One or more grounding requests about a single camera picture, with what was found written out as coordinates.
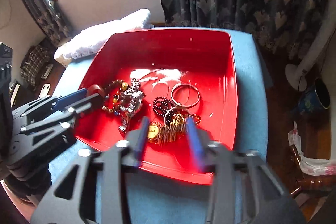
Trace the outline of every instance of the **amber bead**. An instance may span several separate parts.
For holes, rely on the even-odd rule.
[[[126,90],[126,89],[128,88],[128,84],[127,84],[126,82],[122,82],[122,83],[121,83],[121,88],[122,88],[123,90]]]

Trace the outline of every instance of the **jewelry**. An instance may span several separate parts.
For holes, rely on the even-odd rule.
[[[139,82],[143,82],[143,81],[144,81],[144,78],[145,78],[146,76],[150,75],[151,73],[160,71],[160,70],[163,70],[163,68],[161,68],[161,69],[154,69],[154,70],[150,71],[149,73],[147,73],[146,75],[144,75],[143,77],[141,77],[141,78],[139,79]]]
[[[161,128],[162,125],[159,122],[151,122],[149,124],[147,138],[150,142],[156,142]]]
[[[173,106],[175,106],[175,104],[171,100],[165,97],[159,96],[155,98],[155,100],[153,101],[152,108],[155,114],[164,118],[166,112]]]
[[[180,87],[182,87],[182,86],[190,86],[190,87],[192,87],[194,90],[197,91],[197,93],[198,93],[198,99],[197,99],[197,101],[196,101],[195,103],[193,103],[193,104],[191,104],[191,105],[182,105],[182,104],[180,104],[179,102],[177,102],[177,101],[174,99],[174,96],[173,96],[174,90],[176,90],[177,88],[180,88]],[[177,106],[184,107],[184,108],[190,108],[190,107],[193,107],[193,106],[195,106],[195,105],[197,105],[197,104],[199,103],[199,101],[200,101],[200,99],[201,99],[201,95],[200,95],[200,92],[199,92],[198,88],[195,87],[195,86],[193,86],[192,84],[189,84],[189,83],[178,83],[178,84],[176,84],[176,85],[173,87],[173,89],[171,90],[171,99],[173,100],[173,102],[174,102]]]
[[[139,90],[141,85],[136,78],[132,78],[131,82],[132,85],[121,94],[121,97],[125,101],[129,101],[128,106],[120,106],[120,111],[126,115],[126,117],[122,115],[121,126],[119,126],[119,132],[122,135],[124,135],[128,129],[129,119],[139,112],[142,107],[142,98],[146,96],[144,92]]]
[[[145,94],[139,90],[140,83],[136,78],[131,79],[132,85],[128,85],[124,80],[112,81],[103,90],[98,85],[92,85],[89,90],[97,90],[101,92],[103,90],[105,94],[109,94],[113,88],[120,87],[116,94],[113,96],[113,107],[108,108],[103,106],[102,110],[109,114],[115,114],[121,116],[122,121],[119,126],[119,132],[124,135],[128,130],[130,119],[139,112],[142,107],[142,98]],[[109,100],[109,96],[105,96],[105,101]]]
[[[196,114],[191,114],[189,110],[181,107],[170,108],[164,118],[164,126],[161,126],[158,122],[150,123],[148,130],[148,139],[150,142],[164,145],[166,142],[173,142],[178,136],[185,133],[186,119],[193,117],[196,125],[201,122],[201,117]]]
[[[119,109],[120,106],[127,104],[126,100],[121,98],[121,93],[126,90],[129,85],[124,81],[124,80],[116,80],[116,81],[112,81],[111,83],[109,83],[105,88],[105,94],[109,94],[111,92],[112,89],[116,88],[116,87],[120,87],[119,90],[116,92],[116,94],[113,96],[113,107],[112,108],[108,108],[107,106],[103,106],[102,110],[105,111],[106,113],[109,114],[115,114],[116,116],[119,116]],[[105,101],[109,100],[110,97],[107,95],[105,96]]]
[[[156,80],[156,79],[158,79],[157,76],[155,76],[155,77],[147,77],[147,78],[140,79],[139,83],[141,83],[141,82],[147,82],[147,81],[152,81],[152,80]]]
[[[164,124],[170,124],[172,122],[173,111],[176,110],[176,109],[184,110],[185,112],[188,113],[188,115],[192,116],[192,114],[190,113],[189,110],[187,110],[185,108],[178,107],[178,106],[174,106],[166,112],[165,117],[164,117]]]

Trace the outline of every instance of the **power strip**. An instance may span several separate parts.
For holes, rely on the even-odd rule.
[[[54,64],[46,65],[46,67],[45,67],[46,71],[45,71],[45,73],[41,76],[41,79],[46,80],[46,78],[48,77],[48,75],[49,75],[51,69],[53,68],[53,66],[54,66]]]

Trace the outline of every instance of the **wooden floor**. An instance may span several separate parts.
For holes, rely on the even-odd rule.
[[[273,80],[273,87],[266,90],[268,105],[268,151],[267,162],[279,178],[292,192],[295,187],[294,177],[297,170],[291,161],[288,145],[288,132],[293,129],[294,121],[298,124],[298,133],[302,140],[302,150],[307,157],[329,159],[331,150],[331,130],[329,113],[326,111],[315,119],[305,120],[293,117],[290,111],[295,107],[301,93],[295,91],[285,77],[285,66],[289,61],[282,56],[273,55],[262,50],[262,56]],[[307,75],[310,86],[319,76],[317,67]],[[312,216],[318,199],[312,199],[301,207],[307,220]]]

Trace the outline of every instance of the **cable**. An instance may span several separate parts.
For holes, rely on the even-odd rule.
[[[334,36],[335,32],[336,32],[336,28],[335,28],[335,30],[334,30],[332,36],[330,36],[329,41],[328,41],[328,44],[327,44],[327,47],[325,48],[325,55],[324,55],[324,58],[323,58],[323,61],[322,61],[321,69],[320,69],[320,75],[321,75],[321,73],[322,73],[324,63],[325,63],[325,61],[326,61],[326,59],[327,59],[327,53],[328,53],[328,48],[329,48],[329,45],[330,45],[330,42],[331,42],[331,38]]]
[[[300,76],[299,84],[297,85],[297,90],[298,90],[298,91],[300,91],[300,82],[301,82],[301,78],[302,78],[302,75]]]

